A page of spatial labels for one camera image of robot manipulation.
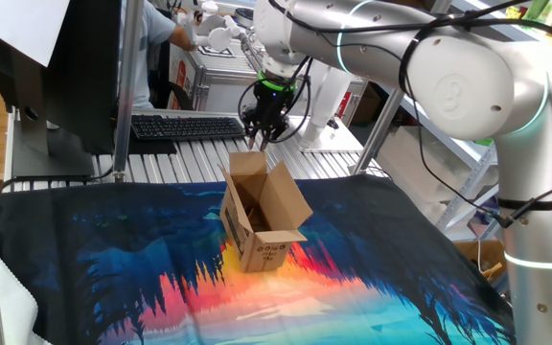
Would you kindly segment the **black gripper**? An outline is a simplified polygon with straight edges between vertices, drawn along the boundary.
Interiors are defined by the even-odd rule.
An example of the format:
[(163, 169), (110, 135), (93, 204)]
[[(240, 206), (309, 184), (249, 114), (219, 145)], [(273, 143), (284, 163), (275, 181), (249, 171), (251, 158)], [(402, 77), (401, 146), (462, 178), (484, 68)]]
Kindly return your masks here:
[[(247, 146), (250, 150), (254, 147), (257, 134), (254, 123), (269, 123), (271, 117), (275, 117), (279, 111), (291, 104), (293, 90), (277, 91), (272, 88), (254, 88), (252, 95), (255, 97), (255, 104), (247, 105), (242, 111), (244, 133), (248, 139)], [(278, 119), (263, 129), (260, 151), (264, 151), (269, 143), (275, 142), (287, 129), (288, 121), (283, 119)]]

